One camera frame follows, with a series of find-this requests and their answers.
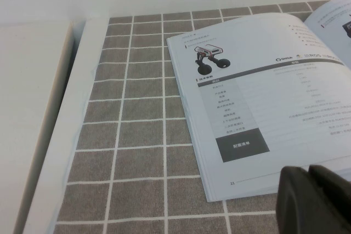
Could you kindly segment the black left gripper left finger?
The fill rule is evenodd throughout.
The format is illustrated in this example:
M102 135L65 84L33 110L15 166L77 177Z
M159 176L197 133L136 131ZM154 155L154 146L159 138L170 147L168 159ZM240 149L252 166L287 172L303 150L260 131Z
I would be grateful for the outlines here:
M276 201L279 233L328 233L326 207L309 170L286 166L280 173Z

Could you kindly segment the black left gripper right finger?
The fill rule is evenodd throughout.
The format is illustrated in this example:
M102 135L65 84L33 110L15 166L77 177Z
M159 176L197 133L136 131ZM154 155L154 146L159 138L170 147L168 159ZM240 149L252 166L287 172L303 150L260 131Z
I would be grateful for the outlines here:
M350 182L333 171L311 165L309 174L316 182L326 207L328 233L350 233Z

